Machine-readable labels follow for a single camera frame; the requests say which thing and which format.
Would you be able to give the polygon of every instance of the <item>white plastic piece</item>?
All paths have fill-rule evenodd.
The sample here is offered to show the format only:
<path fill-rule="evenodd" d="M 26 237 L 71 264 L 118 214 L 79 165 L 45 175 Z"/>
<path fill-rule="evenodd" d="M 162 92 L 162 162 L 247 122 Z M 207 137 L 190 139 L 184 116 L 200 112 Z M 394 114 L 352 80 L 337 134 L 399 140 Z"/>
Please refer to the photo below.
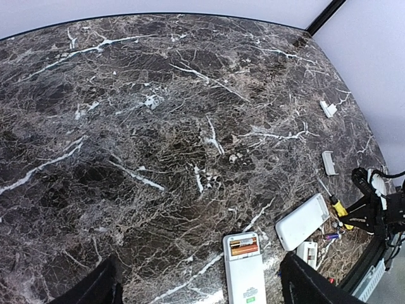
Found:
<path fill-rule="evenodd" d="M 319 104 L 321 104 L 322 110 L 328 118 L 333 117 L 333 114 L 337 111 L 334 103 L 331 103 L 330 106 L 328 106 L 326 101 L 320 101 Z"/>
<path fill-rule="evenodd" d="M 277 222 L 278 238 L 287 251 L 292 251 L 329 219 L 329 211 L 320 193 Z"/>
<path fill-rule="evenodd" d="M 367 302 L 378 282 L 380 282 L 382 276 L 384 275 L 384 272 L 385 263 L 384 259 L 381 259 L 376 267 L 370 267 L 352 295 L 360 301 Z"/>
<path fill-rule="evenodd" d="M 256 238 L 258 250 L 232 256 L 230 242 Z M 225 272 L 230 304 L 266 304 L 266 285 L 259 236 L 255 232 L 233 234 L 223 238 Z"/>
<path fill-rule="evenodd" d="M 339 175 L 335 171 L 335 163 L 332 161 L 333 151 L 324 151 L 322 153 L 323 165 L 325 166 L 325 171 L 327 175 Z"/>
<path fill-rule="evenodd" d="M 368 172 L 367 181 L 370 182 L 370 177 L 371 177 L 371 173 L 373 173 L 373 170 L 368 169 L 367 172 Z M 387 187 L 385 187 L 384 180 L 379 175 L 374 174 L 371 185 L 373 185 L 373 187 L 377 191 L 380 191 L 381 194 L 387 195 Z M 380 196 L 380 200 L 381 200 L 382 210 L 386 210 L 387 209 L 387 200 L 385 198 L 382 198 L 381 196 Z"/>
<path fill-rule="evenodd" d="M 297 256 L 299 256 L 309 266 L 316 269 L 316 261 L 318 259 L 318 243 L 303 242 L 297 247 Z"/>

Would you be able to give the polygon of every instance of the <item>black cable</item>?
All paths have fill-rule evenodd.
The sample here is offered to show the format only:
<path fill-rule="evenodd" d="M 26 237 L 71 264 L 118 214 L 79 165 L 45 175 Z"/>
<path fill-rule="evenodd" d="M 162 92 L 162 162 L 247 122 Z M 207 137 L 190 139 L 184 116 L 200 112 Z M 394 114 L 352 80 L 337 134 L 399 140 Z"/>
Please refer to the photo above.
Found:
<path fill-rule="evenodd" d="M 370 175 L 370 183 L 369 183 L 370 186 L 371 186 L 374 190 L 376 190 L 376 189 L 374 188 L 372 181 L 373 181 L 373 176 L 376 175 L 376 174 L 379 175 L 379 176 L 381 176 L 381 177 L 384 177 L 384 178 L 386 178 L 386 179 L 396 179 L 396 178 L 398 178 L 398 177 L 401 177 L 401 176 L 405 175 L 405 171 L 402 171 L 402 172 L 400 172 L 400 173 L 398 173 L 398 174 L 385 174 L 385 173 L 382 172 L 381 170 L 374 169 L 374 170 L 372 171 L 371 175 Z M 404 179 L 404 182 L 403 182 L 403 184 L 402 184 L 402 190 L 404 189 L 404 187 L 405 187 L 405 179 Z M 381 197 L 382 197 L 382 198 L 385 198 L 385 199 L 388 198 L 386 195 L 384 195 L 384 194 L 382 194 L 382 193 L 381 193 Z"/>
<path fill-rule="evenodd" d="M 400 252 L 401 248 L 402 248 L 402 244 L 405 241 L 405 238 L 402 238 L 403 232 L 400 233 L 398 240 L 396 242 L 395 245 L 390 245 L 387 244 L 389 247 L 394 248 L 390 254 L 390 256 L 388 257 L 388 259 L 385 261 L 385 263 L 388 263 L 390 260 L 393 260 Z"/>
<path fill-rule="evenodd" d="M 380 170 L 373 170 L 371 173 L 371 177 L 370 180 L 372 181 L 372 178 L 375 174 L 378 174 L 379 176 L 385 177 L 386 179 L 396 179 L 397 177 L 401 177 L 403 175 L 405 175 L 405 171 L 398 173 L 398 174 L 385 174 L 384 172 L 380 171 Z"/>

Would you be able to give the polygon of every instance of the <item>marble tabletop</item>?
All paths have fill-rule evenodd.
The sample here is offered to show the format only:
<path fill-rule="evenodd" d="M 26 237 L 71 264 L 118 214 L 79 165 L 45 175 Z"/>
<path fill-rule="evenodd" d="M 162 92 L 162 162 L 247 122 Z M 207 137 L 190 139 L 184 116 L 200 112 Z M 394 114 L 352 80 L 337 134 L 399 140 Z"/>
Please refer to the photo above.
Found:
<path fill-rule="evenodd" d="M 3 303 L 47 303 L 111 254 L 125 303 L 226 303 L 221 240 L 242 231 L 259 234 L 268 303 L 282 303 L 276 221 L 327 198 L 318 177 L 348 206 L 361 196 L 351 170 L 385 166 L 351 92 L 295 28 L 73 22 L 1 41 L 0 71 Z M 311 239 L 318 271 L 339 281 L 370 237 Z"/>

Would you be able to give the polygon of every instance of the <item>white marble vein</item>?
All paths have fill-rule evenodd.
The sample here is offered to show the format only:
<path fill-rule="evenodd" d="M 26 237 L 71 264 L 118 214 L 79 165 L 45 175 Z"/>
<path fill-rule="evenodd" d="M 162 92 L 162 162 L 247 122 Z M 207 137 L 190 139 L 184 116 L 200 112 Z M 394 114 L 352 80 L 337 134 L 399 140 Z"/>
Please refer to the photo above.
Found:
<path fill-rule="evenodd" d="M 70 35 L 69 28 L 68 28 L 68 38 L 69 38 L 69 48 L 74 49 L 77 37 L 73 38 L 72 35 Z"/>
<path fill-rule="evenodd" d="M 212 265 L 214 265 L 217 261 L 221 260 L 223 256 L 223 253 L 220 253 L 219 255 L 215 256 L 211 261 L 209 261 L 199 272 L 197 272 L 196 274 L 194 274 L 189 280 L 187 280 L 185 283 L 176 286 L 173 289 L 169 289 L 167 292 L 161 294 L 160 296 L 155 297 L 155 299 L 153 299 L 153 301 L 151 301 L 149 304 L 155 303 L 158 300 L 161 300 L 163 298 L 166 298 L 167 296 L 172 295 L 173 293 L 175 293 L 176 291 L 186 287 L 187 285 L 189 285 L 195 278 L 197 278 L 199 275 L 204 274 Z"/>
<path fill-rule="evenodd" d="M 209 126 L 211 127 L 211 138 L 205 138 L 205 143 L 207 144 L 212 144 L 219 152 L 219 154 L 224 155 L 225 151 L 223 150 L 221 144 L 216 140 L 216 133 L 215 133 L 215 128 L 213 126 L 213 124 L 211 123 L 211 120 L 209 119 L 209 117 L 207 116 L 207 120 L 209 123 Z"/>
<path fill-rule="evenodd" d="M 336 89 L 336 91 L 339 91 L 339 92 L 342 92 L 342 93 L 345 93 L 345 94 L 346 94 L 346 96 L 345 96 L 344 99 L 342 99 L 342 98 L 339 97 L 340 102 L 336 104 L 337 106 L 338 106 L 338 105 L 341 105 L 341 104 L 344 103 L 344 102 L 346 102 L 346 101 L 349 99 L 349 96 L 352 94 L 351 91 L 343 91 L 343 90 L 339 90 L 339 89 Z"/>
<path fill-rule="evenodd" d="M 69 156 L 73 155 L 74 152 L 80 150 L 80 148 L 82 147 L 83 138 L 84 137 L 82 137 L 78 141 L 76 141 L 76 143 L 78 143 L 78 145 L 73 150 L 71 150 L 69 153 L 66 153 L 58 158 L 55 158 L 54 160 L 47 161 L 46 163 L 43 163 L 42 165 L 39 165 L 38 167 L 35 167 L 34 169 L 29 170 L 27 172 L 27 174 L 25 174 L 25 177 L 23 177 L 22 179 L 19 179 L 18 181 L 16 181 L 15 183 L 13 183 L 9 186 L 0 187 L 0 195 L 2 195 L 5 191 L 13 190 L 21 185 L 24 185 L 26 182 L 28 182 L 31 179 L 31 177 L 36 172 L 43 170 L 46 166 L 52 165 L 53 163 L 58 163 L 61 160 L 64 160 L 64 159 L 68 158 Z"/>
<path fill-rule="evenodd" d="M 229 87 L 227 87 L 226 85 L 222 84 L 222 83 L 219 82 L 218 80 L 209 78 L 208 76 L 205 76 L 205 75 L 201 74 L 200 72 L 198 72 L 198 71 L 192 69 L 191 67 L 189 67 L 188 65 L 185 65 L 184 63 L 183 63 L 183 65 L 184 65 L 185 67 L 187 67 L 188 69 L 186 69 L 186 68 L 180 68 L 179 66 L 172 65 L 172 64 L 170 64 L 170 65 L 171 65 L 173 68 L 176 68 L 176 69 L 178 69 L 178 70 L 180 70 L 180 71 L 187 72 L 187 73 L 193 73 L 195 76 L 197 76 L 197 77 L 199 77 L 199 78 L 205 80 L 206 84 L 209 84 L 209 81 L 211 80 L 211 81 L 213 81 L 215 84 L 217 84 L 217 85 L 219 85 L 220 87 L 222 87 L 222 88 L 224 88 L 225 90 L 227 90 L 229 93 L 235 94 L 236 96 L 238 96 L 239 98 L 243 99 L 244 101 L 247 101 L 247 102 L 249 102 L 249 103 L 251 102 L 250 100 L 248 100 L 248 99 L 245 98 L 244 96 L 240 95 L 238 92 L 236 92 L 236 91 L 230 89 Z"/>
<path fill-rule="evenodd" d="M 114 162 L 112 162 L 112 161 L 110 161 L 110 160 L 109 160 L 108 162 L 109 162 L 110 164 L 116 166 L 117 168 L 120 168 L 121 170 L 123 170 L 124 172 L 126 172 L 129 176 L 131 176 L 132 178 L 137 179 L 138 181 L 143 182 L 145 185 L 150 185 L 150 186 L 152 186 L 152 187 L 158 188 L 160 191 L 164 191 L 164 190 L 165 190 L 165 187 L 160 186 L 159 184 L 157 184 L 157 183 L 155 183 L 155 182 L 153 182 L 153 181 L 151 181 L 151 180 L 149 180 L 149 179 L 147 179 L 147 178 L 145 178 L 145 177 L 143 177 L 143 176 L 141 176 L 141 175 L 139 175 L 139 174 L 135 174 L 135 173 L 133 173 L 131 170 L 128 170 L 128 169 L 124 168 L 123 166 L 121 166 L 121 165 L 119 165 L 119 164 L 117 164 L 117 163 L 114 163 Z"/>
<path fill-rule="evenodd" d="M 331 241 L 329 242 L 329 244 L 327 244 L 327 246 L 322 249 L 322 257 L 321 257 L 319 263 L 316 265 L 315 270 L 318 270 L 319 267 L 321 267 L 323 261 L 326 259 L 327 255 L 328 255 L 330 246 L 331 246 L 335 241 L 336 241 L 336 239 L 331 240 Z"/>
<path fill-rule="evenodd" d="M 197 182 L 197 187 L 198 187 L 198 191 L 200 193 L 203 193 L 204 191 L 204 187 L 203 184 L 201 184 L 201 176 L 200 176 L 200 168 L 197 167 L 197 165 L 194 166 L 194 174 L 196 176 L 196 182 Z"/>
<path fill-rule="evenodd" d="M 286 52 L 284 52 L 284 51 L 282 51 L 280 49 L 262 49 L 261 47 L 257 47 L 257 46 L 252 46 L 252 48 L 259 49 L 262 52 L 282 54 L 287 58 L 295 58 L 295 59 L 298 59 L 298 60 L 303 60 L 303 61 L 306 61 L 306 62 L 310 62 L 310 63 L 312 63 L 314 65 L 317 65 L 317 63 L 315 61 L 313 61 L 313 60 L 309 60 L 309 59 L 300 57 L 300 56 L 298 56 L 296 54 L 289 54 L 289 53 L 286 53 Z"/>
<path fill-rule="evenodd" d="M 74 51 L 74 52 L 68 53 L 66 56 L 64 56 L 61 59 L 55 61 L 54 63 L 50 63 L 50 64 L 46 65 L 44 68 L 41 68 L 40 70 L 38 70 L 38 71 L 36 71 L 36 72 L 34 72 L 34 73 L 20 79 L 17 83 L 28 80 L 28 79 L 31 79 L 33 76 L 38 75 L 38 74 L 40 74 L 40 73 L 42 73 L 42 72 L 56 66 L 56 65 L 59 65 L 60 63 L 72 58 L 73 56 L 75 56 L 77 54 L 88 53 L 88 52 L 91 52 L 91 51 L 102 52 L 103 47 L 107 46 L 109 44 L 113 44 L 113 43 L 116 43 L 116 42 L 128 41 L 128 40 L 136 40 L 136 39 L 139 39 L 139 38 L 152 37 L 152 36 L 154 36 L 154 35 L 130 36 L 130 37 L 124 37 L 124 38 L 114 39 L 114 40 L 110 40 L 110 39 L 105 38 L 102 41 L 102 43 L 100 43 L 100 44 L 98 44 L 96 46 L 88 47 L 87 49 L 82 49 L 80 51 Z"/>
<path fill-rule="evenodd" d="M 81 267 L 83 267 L 83 268 L 86 268 L 87 270 L 90 270 L 90 267 L 88 267 L 88 266 L 86 266 L 86 265 L 80 263 L 78 260 L 76 260 L 75 258 L 73 258 L 72 255 L 69 254 L 69 252 L 67 252 L 66 250 L 63 250 L 62 252 L 63 252 L 66 256 L 68 256 L 72 261 L 74 261 L 77 265 L 79 265 L 79 266 L 81 266 Z"/>
<path fill-rule="evenodd" d="M 370 144 L 370 141 L 371 141 L 372 139 L 373 139 L 373 137 L 370 136 L 370 138 L 367 140 L 366 146 L 365 146 L 362 150 L 357 151 L 357 153 L 364 153 L 364 152 L 367 150 L 368 145 Z"/>
<path fill-rule="evenodd" d="M 260 212 L 259 212 L 254 218 L 252 218 L 252 220 L 251 220 L 251 222 L 249 223 L 249 225 L 247 225 L 247 226 L 245 227 L 245 229 L 243 229 L 243 232 L 246 232 L 246 231 L 248 231 L 250 228 L 253 227 L 254 223 L 256 223 L 256 221 L 262 216 L 262 214 L 264 214 L 264 212 L 266 211 L 266 209 L 271 206 L 271 204 L 274 202 L 274 199 L 275 199 L 275 198 L 276 198 L 276 197 L 274 197 L 266 206 L 264 206 L 264 207 L 260 210 Z"/>
<path fill-rule="evenodd" d="M 308 125 L 306 122 L 303 122 L 304 125 L 304 130 L 299 131 L 297 134 L 292 135 L 291 132 L 289 132 L 288 136 L 282 136 L 282 135 L 277 135 L 277 134 L 271 134 L 271 133 L 267 133 L 267 130 L 261 127 L 256 127 L 256 126 L 252 126 L 252 132 L 244 134 L 244 135 L 240 135 L 241 137 L 246 137 L 246 136 L 263 136 L 263 137 L 272 137 L 278 140 L 282 140 L 282 139 L 299 139 L 299 137 L 303 134 L 311 134 L 313 136 L 318 136 L 316 134 L 310 133 L 308 131 Z"/>
<path fill-rule="evenodd" d="M 100 255 L 99 250 L 97 249 L 97 241 L 96 241 L 95 237 L 93 237 L 93 244 L 94 244 L 94 250 L 96 251 L 96 254 L 98 257 L 98 260 L 96 263 L 96 267 L 97 267 L 103 261 L 103 257 Z"/>

